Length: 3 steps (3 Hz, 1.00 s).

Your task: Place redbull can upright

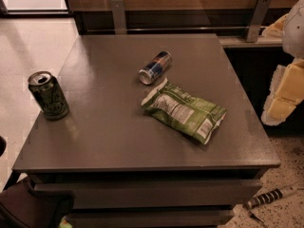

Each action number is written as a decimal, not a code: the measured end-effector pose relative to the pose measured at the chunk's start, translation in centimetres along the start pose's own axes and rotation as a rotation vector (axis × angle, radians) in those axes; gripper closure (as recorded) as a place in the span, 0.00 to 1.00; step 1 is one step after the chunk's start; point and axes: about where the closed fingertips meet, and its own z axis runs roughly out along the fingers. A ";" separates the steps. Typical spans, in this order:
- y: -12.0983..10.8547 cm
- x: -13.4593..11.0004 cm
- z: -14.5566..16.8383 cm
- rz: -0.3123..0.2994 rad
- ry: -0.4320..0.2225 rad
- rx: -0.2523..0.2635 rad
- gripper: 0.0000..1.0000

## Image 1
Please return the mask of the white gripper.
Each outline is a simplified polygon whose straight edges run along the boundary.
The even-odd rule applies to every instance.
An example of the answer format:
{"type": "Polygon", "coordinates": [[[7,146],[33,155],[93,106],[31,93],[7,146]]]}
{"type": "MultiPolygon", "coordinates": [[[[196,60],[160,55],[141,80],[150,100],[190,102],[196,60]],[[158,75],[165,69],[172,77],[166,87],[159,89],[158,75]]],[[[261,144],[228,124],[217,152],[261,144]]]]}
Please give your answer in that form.
{"type": "MultiPolygon", "coordinates": [[[[283,50],[295,58],[304,58],[304,0],[298,0],[262,31],[263,37],[281,38],[283,50]]],[[[304,100],[304,60],[278,65],[263,106],[261,120],[269,126],[282,124],[304,100]]]]}

